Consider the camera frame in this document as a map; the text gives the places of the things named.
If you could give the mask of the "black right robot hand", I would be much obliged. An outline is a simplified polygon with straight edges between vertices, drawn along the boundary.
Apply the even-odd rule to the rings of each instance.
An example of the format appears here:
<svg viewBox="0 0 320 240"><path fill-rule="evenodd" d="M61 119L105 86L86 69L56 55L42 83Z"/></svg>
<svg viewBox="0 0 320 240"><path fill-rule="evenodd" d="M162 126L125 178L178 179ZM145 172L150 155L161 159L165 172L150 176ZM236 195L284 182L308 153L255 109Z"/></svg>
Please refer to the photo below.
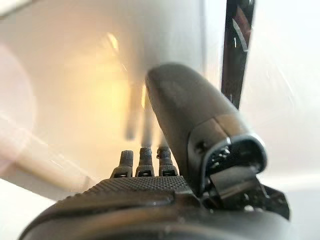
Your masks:
<svg viewBox="0 0 320 240"><path fill-rule="evenodd" d="M232 103L181 64L150 69L145 86L167 141L121 153L111 177L56 202L22 240L295 240L283 192L257 175L267 166L263 141Z"/></svg>

